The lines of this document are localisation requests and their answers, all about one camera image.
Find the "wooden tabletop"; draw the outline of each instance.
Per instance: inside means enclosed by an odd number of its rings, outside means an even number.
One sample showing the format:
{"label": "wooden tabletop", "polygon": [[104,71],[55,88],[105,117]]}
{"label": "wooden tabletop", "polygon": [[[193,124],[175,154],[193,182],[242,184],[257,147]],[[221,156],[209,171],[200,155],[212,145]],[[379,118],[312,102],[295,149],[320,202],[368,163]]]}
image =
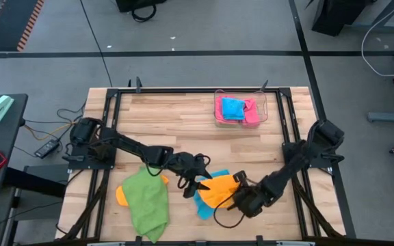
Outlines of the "wooden tabletop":
{"label": "wooden tabletop", "polygon": [[[92,88],[86,103],[85,117],[101,119],[106,88]],[[315,111],[307,87],[291,88],[295,114],[300,134],[306,137],[316,121]],[[251,180],[260,181],[264,175],[284,165],[281,151],[283,132],[274,94],[267,94],[269,118],[256,129],[220,128],[215,125],[213,94],[125,94],[121,100],[117,130],[146,145],[172,146],[176,152],[203,153],[211,157],[210,172],[228,169],[231,174],[245,170]],[[285,115],[288,106],[284,100]],[[290,138],[293,131],[289,124]],[[137,234],[131,224],[129,209],[119,206],[115,198],[116,188],[141,166],[136,156],[118,150],[115,169],[110,174],[102,241],[134,241]],[[316,169],[309,176],[315,203],[334,228],[344,234],[336,193],[332,179]],[[76,177],[66,190],[59,227],[68,231],[86,206],[92,171],[85,170]],[[162,172],[170,179],[168,198],[170,223],[160,241],[237,241],[255,240],[263,235],[265,240],[301,239],[291,183],[284,195],[269,208],[252,219],[245,218],[233,229],[225,229],[210,218],[206,221],[197,215],[193,199],[182,197],[177,188],[178,178],[169,171]],[[311,219],[304,206],[308,233],[312,235]],[[96,212],[92,213],[90,235],[93,235]],[[232,225],[241,217],[237,209],[217,212],[219,221]]]}

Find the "floor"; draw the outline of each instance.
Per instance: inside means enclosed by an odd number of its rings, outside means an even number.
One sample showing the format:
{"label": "floor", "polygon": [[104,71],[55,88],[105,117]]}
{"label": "floor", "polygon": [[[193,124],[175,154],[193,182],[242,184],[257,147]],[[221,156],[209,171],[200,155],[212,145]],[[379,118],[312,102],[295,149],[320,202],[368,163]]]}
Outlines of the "floor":
{"label": "floor", "polygon": [[[309,51],[360,51],[365,30],[345,28],[336,37],[311,31],[317,1],[295,0]],[[359,21],[372,21],[389,0],[368,6]],[[285,0],[168,0],[156,17],[136,23],[114,0],[83,0],[98,43],[109,51],[301,51]],[[394,33],[373,33],[368,51],[393,51]],[[79,0],[46,0],[25,53],[97,52]],[[394,57],[368,57],[394,73]],[[311,58],[326,115],[345,131],[338,153],[358,238],[394,240],[394,124],[369,123],[369,111],[394,111],[394,85],[361,57]],[[106,57],[113,86],[139,76],[144,86],[310,86],[302,56]],[[108,87],[100,57],[0,59],[0,94],[26,93],[28,120],[57,120],[59,108],[78,109],[90,87]],[[50,124],[31,124],[52,131]],[[33,152],[41,143],[21,129],[16,145]],[[61,154],[38,160],[14,151],[10,165],[58,164]],[[49,241],[56,220],[21,223],[16,242]]]}

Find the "clear plastic bin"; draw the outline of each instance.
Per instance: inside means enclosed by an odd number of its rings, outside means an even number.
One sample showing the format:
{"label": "clear plastic bin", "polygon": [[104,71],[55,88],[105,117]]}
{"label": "clear plastic bin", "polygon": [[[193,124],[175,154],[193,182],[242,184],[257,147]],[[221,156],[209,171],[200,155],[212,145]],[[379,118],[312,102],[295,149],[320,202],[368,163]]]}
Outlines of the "clear plastic bin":
{"label": "clear plastic bin", "polygon": [[[258,118],[254,120],[225,120],[222,115],[221,98],[235,98],[240,100],[253,99]],[[225,92],[224,90],[216,90],[214,93],[214,117],[217,126],[227,127],[258,127],[262,122],[268,119],[267,112],[267,96],[262,91],[253,93],[242,92]]]}

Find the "pink cloth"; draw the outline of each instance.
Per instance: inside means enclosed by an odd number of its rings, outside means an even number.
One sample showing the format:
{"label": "pink cloth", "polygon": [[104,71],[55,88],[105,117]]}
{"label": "pink cloth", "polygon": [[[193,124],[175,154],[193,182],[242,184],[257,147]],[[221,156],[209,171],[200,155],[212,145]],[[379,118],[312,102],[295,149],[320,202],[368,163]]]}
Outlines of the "pink cloth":
{"label": "pink cloth", "polygon": [[[233,96],[219,96],[215,99],[215,118],[221,124],[238,124],[238,120],[225,120],[222,113],[222,98],[235,98]],[[257,102],[255,99],[245,99],[244,116],[242,123],[246,126],[259,125]]]}

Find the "white cable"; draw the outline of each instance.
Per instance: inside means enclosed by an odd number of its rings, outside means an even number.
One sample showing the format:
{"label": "white cable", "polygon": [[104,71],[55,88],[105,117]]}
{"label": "white cable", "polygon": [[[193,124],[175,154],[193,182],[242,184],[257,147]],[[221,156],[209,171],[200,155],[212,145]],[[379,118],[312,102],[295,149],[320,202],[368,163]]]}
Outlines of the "white cable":
{"label": "white cable", "polygon": [[386,18],[388,18],[390,15],[394,14],[394,10],[392,12],[390,12],[389,14],[387,14],[384,18],[382,18],[380,21],[378,21],[377,23],[375,23],[375,25],[373,25],[372,27],[370,27],[369,31],[367,31],[366,35],[363,38],[363,42],[361,43],[361,56],[363,57],[364,61],[367,63],[367,65],[369,65],[369,67],[378,75],[382,76],[382,77],[394,77],[394,74],[382,74],[380,72],[378,72],[377,70],[375,70],[375,68],[373,68],[373,66],[366,60],[366,57],[364,56],[364,43],[366,41],[367,36],[369,35],[370,31],[375,28],[377,25],[379,25],[383,20],[385,20]]}

